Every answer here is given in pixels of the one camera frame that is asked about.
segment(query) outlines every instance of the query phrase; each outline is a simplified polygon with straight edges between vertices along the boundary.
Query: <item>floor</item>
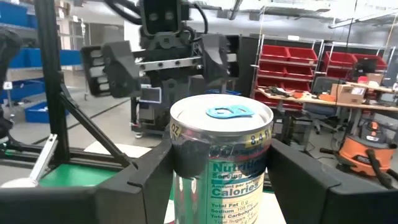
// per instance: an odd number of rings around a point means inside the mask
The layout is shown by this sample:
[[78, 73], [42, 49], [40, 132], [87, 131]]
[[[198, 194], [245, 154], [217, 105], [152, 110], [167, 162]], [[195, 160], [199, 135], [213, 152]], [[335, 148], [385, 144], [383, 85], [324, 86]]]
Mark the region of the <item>floor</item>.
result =
[[[130, 102], [128, 99], [114, 99], [112, 97], [93, 98], [89, 96], [88, 100], [85, 100], [85, 80], [83, 74], [80, 72], [65, 73], [65, 83], [70, 87], [71, 95], [80, 105], [80, 108], [88, 116], [92, 117], [92, 121], [115, 143], [143, 147], [153, 147], [160, 143], [160, 137], [158, 136], [144, 135], [141, 139], [134, 137], [134, 133], [129, 126]], [[11, 131], [12, 136], [21, 142], [29, 144], [46, 138], [50, 133], [49, 125], [24, 122], [23, 107], [21, 106], [14, 110], [17, 116], [15, 117], [16, 124]], [[95, 142], [94, 137], [82, 125], [78, 124], [72, 115], [68, 116], [67, 123], [68, 126], [72, 126], [68, 130], [71, 147], [84, 149]], [[335, 134], [335, 137], [339, 139], [339, 135], [341, 134]], [[323, 131], [321, 135], [316, 135], [314, 132], [311, 134], [307, 150], [320, 162], [334, 167], [337, 164], [335, 158], [319, 151], [321, 147], [336, 149], [337, 146], [331, 139], [332, 135], [326, 131]], [[394, 156], [392, 161], [392, 168], [394, 170], [398, 170], [397, 158], [397, 156]], [[30, 171], [6, 166], [0, 166], [0, 170], [0, 184], [11, 179], [25, 177]]]

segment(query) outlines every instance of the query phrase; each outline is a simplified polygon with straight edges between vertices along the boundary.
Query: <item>aluminum can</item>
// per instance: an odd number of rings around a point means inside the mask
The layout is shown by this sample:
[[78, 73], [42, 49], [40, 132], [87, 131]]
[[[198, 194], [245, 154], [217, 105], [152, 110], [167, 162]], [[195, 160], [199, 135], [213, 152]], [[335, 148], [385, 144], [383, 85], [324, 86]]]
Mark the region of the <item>aluminum can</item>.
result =
[[170, 109], [176, 224], [253, 224], [273, 113], [241, 96], [184, 98]]

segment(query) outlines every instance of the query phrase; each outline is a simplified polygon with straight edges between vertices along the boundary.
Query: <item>black metal frame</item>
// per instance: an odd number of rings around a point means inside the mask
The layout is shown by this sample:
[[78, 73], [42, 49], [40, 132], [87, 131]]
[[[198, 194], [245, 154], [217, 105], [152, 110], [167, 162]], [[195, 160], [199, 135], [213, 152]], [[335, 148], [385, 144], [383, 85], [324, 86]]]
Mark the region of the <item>black metal frame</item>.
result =
[[[68, 90], [63, 83], [63, 73], [61, 72], [54, 2], [37, 0], [35, 1], [35, 11], [38, 23], [37, 34], [43, 61], [45, 94], [49, 108], [50, 132], [58, 135], [58, 145], [50, 167], [56, 168], [60, 164], [78, 164], [115, 171], [122, 170], [131, 164], [137, 167], [136, 163], [122, 153], [70, 98]], [[111, 156], [70, 148], [65, 110], [71, 112], [93, 137], [111, 153]], [[15, 141], [12, 137], [10, 139], [7, 149], [13, 151], [0, 154], [0, 159], [4, 159], [3, 164], [33, 167], [42, 147], [23, 144]]]

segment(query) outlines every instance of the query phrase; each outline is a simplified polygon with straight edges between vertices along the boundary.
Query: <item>can lid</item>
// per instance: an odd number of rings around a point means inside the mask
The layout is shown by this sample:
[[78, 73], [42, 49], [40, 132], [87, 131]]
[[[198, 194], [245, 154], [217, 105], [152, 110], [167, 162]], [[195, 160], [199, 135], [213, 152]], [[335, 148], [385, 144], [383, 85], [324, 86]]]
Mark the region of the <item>can lid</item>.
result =
[[[211, 115], [217, 111], [220, 112], [219, 117]], [[236, 112], [236, 116], [231, 115], [233, 111]], [[224, 94], [184, 98], [172, 106], [170, 114], [184, 126], [216, 133], [253, 131], [264, 128], [273, 119], [271, 109], [263, 103], [242, 96]]]

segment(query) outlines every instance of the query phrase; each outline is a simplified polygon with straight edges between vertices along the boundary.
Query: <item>office chair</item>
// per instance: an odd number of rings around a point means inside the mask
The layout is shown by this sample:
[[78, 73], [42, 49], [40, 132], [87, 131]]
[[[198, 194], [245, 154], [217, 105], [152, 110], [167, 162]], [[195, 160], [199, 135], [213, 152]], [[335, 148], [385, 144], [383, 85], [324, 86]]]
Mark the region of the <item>office chair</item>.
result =
[[[344, 84], [344, 80], [330, 77], [317, 77], [312, 86], [311, 93], [317, 95], [323, 92], [331, 91], [332, 84]], [[334, 128], [333, 126], [323, 122], [323, 120], [336, 115], [335, 106], [323, 106], [313, 103], [306, 103], [304, 104], [303, 112], [312, 120], [314, 127], [317, 129], [317, 134], [320, 134], [321, 127], [330, 129], [333, 133], [337, 132], [337, 130], [341, 128], [340, 124]]]

